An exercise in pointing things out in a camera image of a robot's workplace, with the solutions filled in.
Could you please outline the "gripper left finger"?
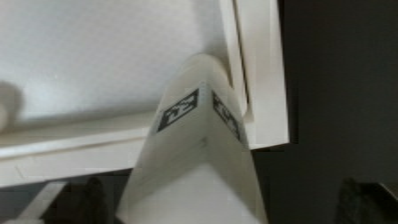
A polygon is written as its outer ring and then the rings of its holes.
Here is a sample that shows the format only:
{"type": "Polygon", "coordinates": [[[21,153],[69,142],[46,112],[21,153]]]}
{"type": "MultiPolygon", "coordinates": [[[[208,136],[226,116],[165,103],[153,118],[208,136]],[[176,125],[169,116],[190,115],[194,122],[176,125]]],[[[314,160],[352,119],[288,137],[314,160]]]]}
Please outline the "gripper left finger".
{"type": "Polygon", "coordinates": [[[50,182],[11,224],[112,224],[101,180],[50,182]]]}

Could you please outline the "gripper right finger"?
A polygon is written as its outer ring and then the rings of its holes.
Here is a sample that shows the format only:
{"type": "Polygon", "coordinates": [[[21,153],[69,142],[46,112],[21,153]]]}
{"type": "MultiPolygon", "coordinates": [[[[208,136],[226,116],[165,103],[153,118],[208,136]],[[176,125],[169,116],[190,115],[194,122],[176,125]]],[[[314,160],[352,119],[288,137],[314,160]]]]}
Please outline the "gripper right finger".
{"type": "Polygon", "coordinates": [[[398,198],[382,183],[343,180],[334,224],[398,224],[398,198]]]}

